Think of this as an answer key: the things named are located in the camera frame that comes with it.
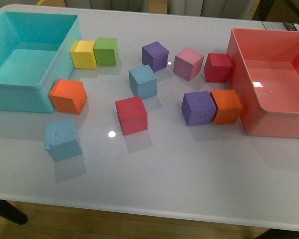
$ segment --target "wooden floor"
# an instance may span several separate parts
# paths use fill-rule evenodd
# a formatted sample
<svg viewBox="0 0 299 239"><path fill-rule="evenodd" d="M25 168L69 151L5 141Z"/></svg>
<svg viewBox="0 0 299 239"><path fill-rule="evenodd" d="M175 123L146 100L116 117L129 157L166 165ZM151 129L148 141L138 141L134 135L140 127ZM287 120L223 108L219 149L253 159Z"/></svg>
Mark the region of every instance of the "wooden floor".
<svg viewBox="0 0 299 239"><path fill-rule="evenodd" d="M42 5L64 6L63 0ZM259 0L247 19L251 19ZM166 0L150 0L149 12L166 13ZM208 223L12 202L29 216L25 225L0 217L0 239L252 239L266 228Z"/></svg>

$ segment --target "cube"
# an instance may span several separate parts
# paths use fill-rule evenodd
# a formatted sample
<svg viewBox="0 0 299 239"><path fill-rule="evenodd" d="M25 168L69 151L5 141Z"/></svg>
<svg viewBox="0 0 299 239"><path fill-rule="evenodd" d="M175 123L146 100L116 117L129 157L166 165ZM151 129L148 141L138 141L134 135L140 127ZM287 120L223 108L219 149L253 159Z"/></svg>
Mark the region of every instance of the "cube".
<svg viewBox="0 0 299 239"><path fill-rule="evenodd" d="M243 111L243 106L235 91L219 90L211 91L210 94L217 107L213 123L227 124L236 122Z"/></svg>
<svg viewBox="0 0 299 239"><path fill-rule="evenodd" d="M116 66L119 57L116 38L97 38L94 45L94 54L98 66Z"/></svg>
<svg viewBox="0 0 299 239"><path fill-rule="evenodd" d="M233 69L229 54L209 53L204 66L206 82L226 82Z"/></svg>
<svg viewBox="0 0 299 239"><path fill-rule="evenodd" d="M46 124L44 146L54 161L82 154L73 119L68 118Z"/></svg>
<svg viewBox="0 0 299 239"><path fill-rule="evenodd" d="M185 93L181 106L187 126L212 123L216 105L208 91Z"/></svg>
<svg viewBox="0 0 299 239"><path fill-rule="evenodd" d="M115 101L123 135L129 135L148 128L148 114L140 96Z"/></svg>
<svg viewBox="0 0 299 239"><path fill-rule="evenodd" d="M87 101L83 83L59 79L48 94L57 111L79 115Z"/></svg>
<svg viewBox="0 0 299 239"><path fill-rule="evenodd" d="M168 64L169 51L158 41L142 47L142 63L149 65L154 72L165 68Z"/></svg>
<svg viewBox="0 0 299 239"><path fill-rule="evenodd" d="M75 41L70 54L75 68L95 69L96 60L93 52L95 41Z"/></svg>
<svg viewBox="0 0 299 239"><path fill-rule="evenodd" d="M149 65L130 69L129 79L134 96L146 99L157 95L157 77Z"/></svg>
<svg viewBox="0 0 299 239"><path fill-rule="evenodd" d="M190 81L200 72L203 60L203 54L186 47L175 56L173 71Z"/></svg>

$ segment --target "light blue cube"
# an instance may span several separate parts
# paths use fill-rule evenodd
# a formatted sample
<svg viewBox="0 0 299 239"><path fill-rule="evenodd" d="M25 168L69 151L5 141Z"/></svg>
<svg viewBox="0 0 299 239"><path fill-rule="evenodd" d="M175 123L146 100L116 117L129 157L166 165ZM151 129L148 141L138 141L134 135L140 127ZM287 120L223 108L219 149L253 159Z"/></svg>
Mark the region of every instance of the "light blue cube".
<svg viewBox="0 0 299 239"><path fill-rule="evenodd" d="M143 100L157 95L157 77L149 65L130 69L129 78L134 96Z"/></svg>
<svg viewBox="0 0 299 239"><path fill-rule="evenodd" d="M44 126L44 146L54 161L82 154L73 118L46 124Z"/></svg>

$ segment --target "plastic bin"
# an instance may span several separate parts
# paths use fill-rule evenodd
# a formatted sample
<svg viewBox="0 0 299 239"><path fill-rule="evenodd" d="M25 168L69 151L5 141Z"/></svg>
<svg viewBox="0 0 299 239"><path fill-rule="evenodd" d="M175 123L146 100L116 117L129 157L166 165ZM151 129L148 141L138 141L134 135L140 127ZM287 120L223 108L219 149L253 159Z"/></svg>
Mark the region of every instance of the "plastic bin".
<svg viewBox="0 0 299 239"><path fill-rule="evenodd" d="M227 53L245 133L299 138L299 32L233 29Z"/></svg>
<svg viewBox="0 0 299 239"><path fill-rule="evenodd" d="M54 111L48 93L70 76L70 49L79 39L76 15L1 13L0 110Z"/></svg>

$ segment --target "pink cube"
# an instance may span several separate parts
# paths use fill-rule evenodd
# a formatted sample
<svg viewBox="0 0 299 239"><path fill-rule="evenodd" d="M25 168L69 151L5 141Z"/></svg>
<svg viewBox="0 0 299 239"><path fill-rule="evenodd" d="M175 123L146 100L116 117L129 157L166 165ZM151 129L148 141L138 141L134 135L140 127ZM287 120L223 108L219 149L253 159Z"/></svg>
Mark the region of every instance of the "pink cube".
<svg viewBox="0 0 299 239"><path fill-rule="evenodd" d="M186 47L175 56L173 71L190 81L200 72L203 60L203 54Z"/></svg>
<svg viewBox="0 0 299 239"><path fill-rule="evenodd" d="M204 67L206 82L226 82L233 69L229 54L209 53Z"/></svg>

